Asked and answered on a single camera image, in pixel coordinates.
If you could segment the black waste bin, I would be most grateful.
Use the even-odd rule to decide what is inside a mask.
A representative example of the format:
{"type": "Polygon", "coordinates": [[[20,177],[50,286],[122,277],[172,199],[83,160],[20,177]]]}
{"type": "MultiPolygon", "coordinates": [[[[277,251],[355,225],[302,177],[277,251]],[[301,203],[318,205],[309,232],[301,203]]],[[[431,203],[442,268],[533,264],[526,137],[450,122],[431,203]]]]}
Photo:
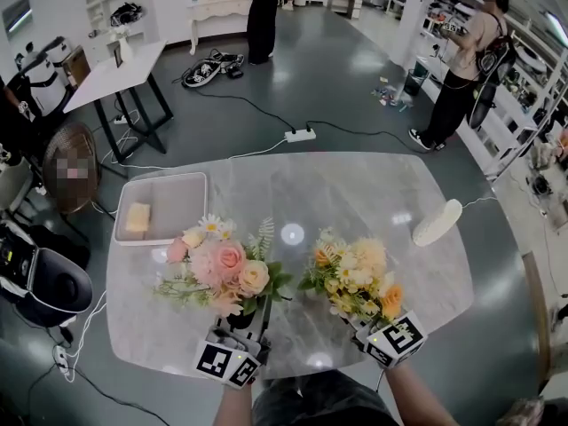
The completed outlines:
{"type": "Polygon", "coordinates": [[[409,69],[403,86],[403,92],[409,97],[416,97],[428,76],[429,71],[421,65],[409,69]]]}

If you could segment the white shelving rack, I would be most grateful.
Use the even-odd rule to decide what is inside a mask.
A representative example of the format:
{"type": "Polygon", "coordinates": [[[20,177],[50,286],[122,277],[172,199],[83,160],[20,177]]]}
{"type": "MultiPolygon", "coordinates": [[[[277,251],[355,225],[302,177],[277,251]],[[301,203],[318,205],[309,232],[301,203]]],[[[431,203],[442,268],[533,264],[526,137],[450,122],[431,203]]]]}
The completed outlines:
{"type": "MultiPolygon", "coordinates": [[[[462,25],[466,17],[456,10],[457,4],[477,8],[481,0],[438,0],[434,12],[427,13],[429,23],[423,34],[430,37],[435,51],[416,59],[429,71],[424,91],[433,99],[438,96],[447,62],[455,46],[438,36],[438,25],[462,25]]],[[[471,129],[463,122],[458,134],[488,180],[499,178],[537,138],[545,122],[559,107],[568,107],[568,47],[555,46],[544,36],[516,20],[505,19],[517,50],[515,66],[497,88],[494,108],[481,126],[471,129]]]]}

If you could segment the pile of small coloured items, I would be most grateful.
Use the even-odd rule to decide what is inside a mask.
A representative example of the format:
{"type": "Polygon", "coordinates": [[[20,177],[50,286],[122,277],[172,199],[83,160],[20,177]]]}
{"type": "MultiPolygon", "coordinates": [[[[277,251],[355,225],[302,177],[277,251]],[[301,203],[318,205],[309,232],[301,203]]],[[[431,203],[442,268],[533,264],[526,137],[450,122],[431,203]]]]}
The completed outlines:
{"type": "Polygon", "coordinates": [[[404,84],[391,83],[385,76],[379,77],[379,83],[372,89],[371,95],[378,98],[383,106],[396,107],[399,112],[414,106],[414,99],[404,90],[404,84]]]}

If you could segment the person's right forearm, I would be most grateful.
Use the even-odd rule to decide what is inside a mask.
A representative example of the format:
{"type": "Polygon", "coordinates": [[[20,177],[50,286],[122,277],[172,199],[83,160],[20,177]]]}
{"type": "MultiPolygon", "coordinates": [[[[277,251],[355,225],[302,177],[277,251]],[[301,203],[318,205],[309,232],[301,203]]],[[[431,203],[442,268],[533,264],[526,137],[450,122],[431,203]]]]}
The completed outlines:
{"type": "Polygon", "coordinates": [[[459,426],[407,362],[385,375],[404,426],[459,426]]]}

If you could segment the yellow orange flower bouquet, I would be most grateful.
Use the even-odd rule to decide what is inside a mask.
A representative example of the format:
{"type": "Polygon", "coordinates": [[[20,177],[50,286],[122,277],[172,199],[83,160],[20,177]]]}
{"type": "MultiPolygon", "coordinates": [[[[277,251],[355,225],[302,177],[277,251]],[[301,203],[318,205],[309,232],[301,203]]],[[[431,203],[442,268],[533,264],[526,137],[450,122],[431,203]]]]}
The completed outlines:
{"type": "Polygon", "coordinates": [[[330,312],[344,320],[397,319],[404,291],[388,269],[383,243],[371,237],[348,242],[333,228],[319,233],[298,288],[327,297],[330,312]]]}

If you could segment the pink flower bouquet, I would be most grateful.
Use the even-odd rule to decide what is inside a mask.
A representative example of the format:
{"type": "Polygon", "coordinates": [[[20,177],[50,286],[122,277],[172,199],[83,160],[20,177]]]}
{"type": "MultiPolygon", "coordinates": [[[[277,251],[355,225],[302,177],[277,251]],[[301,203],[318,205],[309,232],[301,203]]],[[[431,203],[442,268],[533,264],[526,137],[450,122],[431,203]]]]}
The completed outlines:
{"type": "Polygon", "coordinates": [[[268,300],[282,300],[280,290],[293,279],[280,262],[267,259],[273,238],[270,217],[243,242],[231,219],[208,214],[168,246],[170,273],[154,292],[181,305],[208,307],[225,319],[248,317],[268,300]]]}

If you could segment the black bag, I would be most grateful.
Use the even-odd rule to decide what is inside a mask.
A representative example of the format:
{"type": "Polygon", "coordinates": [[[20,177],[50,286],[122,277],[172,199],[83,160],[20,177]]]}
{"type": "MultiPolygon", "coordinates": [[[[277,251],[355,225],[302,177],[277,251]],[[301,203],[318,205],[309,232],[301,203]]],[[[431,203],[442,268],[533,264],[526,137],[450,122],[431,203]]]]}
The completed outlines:
{"type": "Polygon", "coordinates": [[[111,14],[110,24],[113,28],[133,24],[140,20],[143,15],[144,9],[141,5],[124,3],[111,14]]]}

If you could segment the brown wooden board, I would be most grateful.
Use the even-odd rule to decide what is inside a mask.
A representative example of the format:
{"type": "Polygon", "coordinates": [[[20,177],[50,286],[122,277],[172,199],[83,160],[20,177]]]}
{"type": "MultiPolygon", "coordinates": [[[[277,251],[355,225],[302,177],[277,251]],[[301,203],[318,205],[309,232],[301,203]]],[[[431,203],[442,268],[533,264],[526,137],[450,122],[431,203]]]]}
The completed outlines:
{"type": "Polygon", "coordinates": [[[76,90],[90,74],[91,68],[86,58],[82,46],[74,48],[65,59],[61,66],[70,86],[76,90]]]}

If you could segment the white rectangular tray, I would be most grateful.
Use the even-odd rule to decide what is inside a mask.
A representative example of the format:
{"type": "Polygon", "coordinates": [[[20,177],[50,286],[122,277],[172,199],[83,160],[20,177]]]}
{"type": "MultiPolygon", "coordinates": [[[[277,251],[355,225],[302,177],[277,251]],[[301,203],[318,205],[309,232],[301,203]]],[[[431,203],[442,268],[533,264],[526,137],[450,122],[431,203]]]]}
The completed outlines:
{"type": "Polygon", "coordinates": [[[128,182],[122,189],[114,225],[114,241],[121,246],[170,244],[198,224],[207,212],[208,180],[202,172],[152,177],[128,182]],[[151,205],[150,226],[145,233],[125,230],[133,202],[151,205]]]}

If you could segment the white ribbed vase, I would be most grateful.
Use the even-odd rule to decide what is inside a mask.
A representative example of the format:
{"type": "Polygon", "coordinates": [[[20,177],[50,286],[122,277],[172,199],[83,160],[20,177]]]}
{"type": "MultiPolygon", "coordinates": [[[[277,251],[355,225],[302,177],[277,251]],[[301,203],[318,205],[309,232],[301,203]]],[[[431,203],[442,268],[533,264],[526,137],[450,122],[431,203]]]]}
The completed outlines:
{"type": "Polygon", "coordinates": [[[413,230],[416,246],[424,248],[444,236],[458,221],[463,211],[456,199],[447,201],[440,209],[426,216],[413,230]]]}

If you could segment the person's left forearm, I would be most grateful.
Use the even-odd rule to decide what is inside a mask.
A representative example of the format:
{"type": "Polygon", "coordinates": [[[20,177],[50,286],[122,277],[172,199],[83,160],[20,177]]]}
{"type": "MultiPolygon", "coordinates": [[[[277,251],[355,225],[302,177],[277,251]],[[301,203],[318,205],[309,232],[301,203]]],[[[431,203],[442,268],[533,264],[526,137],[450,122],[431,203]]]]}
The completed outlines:
{"type": "Polygon", "coordinates": [[[212,426],[252,426],[252,386],[223,388],[223,395],[212,426]]]}

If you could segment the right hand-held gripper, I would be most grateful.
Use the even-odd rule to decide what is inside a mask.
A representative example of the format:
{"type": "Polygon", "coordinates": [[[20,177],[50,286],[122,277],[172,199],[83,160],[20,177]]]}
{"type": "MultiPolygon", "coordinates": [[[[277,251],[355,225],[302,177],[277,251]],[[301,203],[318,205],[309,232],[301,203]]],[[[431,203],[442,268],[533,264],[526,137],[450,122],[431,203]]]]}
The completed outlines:
{"type": "Polygon", "coordinates": [[[392,322],[369,322],[355,332],[353,342],[380,367],[395,367],[418,352],[428,334],[414,311],[392,322]]]}

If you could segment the white table with black legs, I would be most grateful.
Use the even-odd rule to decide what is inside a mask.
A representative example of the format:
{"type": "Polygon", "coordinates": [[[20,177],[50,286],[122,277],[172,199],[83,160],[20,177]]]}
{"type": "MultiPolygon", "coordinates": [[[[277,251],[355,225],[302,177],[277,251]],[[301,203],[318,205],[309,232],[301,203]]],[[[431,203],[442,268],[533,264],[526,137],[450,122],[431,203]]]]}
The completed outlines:
{"type": "Polygon", "coordinates": [[[125,161],[128,156],[134,154],[142,145],[149,145],[161,154],[166,153],[166,148],[160,141],[157,130],[173,119],[173,113],[153,76],[154,67],[165,46],[166,43],[164,41],[145,44],[134,51],[132,60],[124,62],[120,66],[117,66],[113,59],[98,63],[79,85],[72,98],[64,107],[64,112],[68,114],[77,108],[89,104],[94,105],[111,153],[118,162],[125,161]],[[163,111],[163,117],[154,122],[149,119],[137,92],[137,87],[143,84],[149,85],[163,111]],[[140,121],[144,124],[142,129],[138,128],[131,121],[129,112],[126,110],[122,99],[123,91],[127,91],[134,101],[140,121]],[[111,95],[115,96],[121,107],[127,126],[137,134],[137,141],[126,150],[122,150],[118,146],[102,106],[102,99],[111,95]]]}

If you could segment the floral patterned stool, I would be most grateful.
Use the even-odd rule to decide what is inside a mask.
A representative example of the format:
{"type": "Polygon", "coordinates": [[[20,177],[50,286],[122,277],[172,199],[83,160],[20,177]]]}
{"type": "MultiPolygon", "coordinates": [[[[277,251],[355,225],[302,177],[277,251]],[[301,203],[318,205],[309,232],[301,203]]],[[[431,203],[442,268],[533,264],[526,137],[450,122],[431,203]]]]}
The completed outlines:
{"type": "Polygon", "coordinates": [[[495,426],[539,426],[544,408],[542,398],[518,399],[495,426]]]}

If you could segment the black white backpack rig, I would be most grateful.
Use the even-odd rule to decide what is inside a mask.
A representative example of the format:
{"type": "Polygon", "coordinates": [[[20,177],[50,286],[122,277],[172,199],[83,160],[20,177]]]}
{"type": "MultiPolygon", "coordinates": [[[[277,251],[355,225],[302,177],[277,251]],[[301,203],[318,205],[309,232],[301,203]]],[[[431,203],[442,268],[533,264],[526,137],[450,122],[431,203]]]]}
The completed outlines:
{"type": "Polygon", "coordinates": [[[243,76],[241,66],[244,63],[243,54],[233,54],[213,49],[205,59],[198,60],[185,71],[180,78],[184,88],[200,88],[207,85],[218,75],[226,75],[230,79],[243,76]]]}

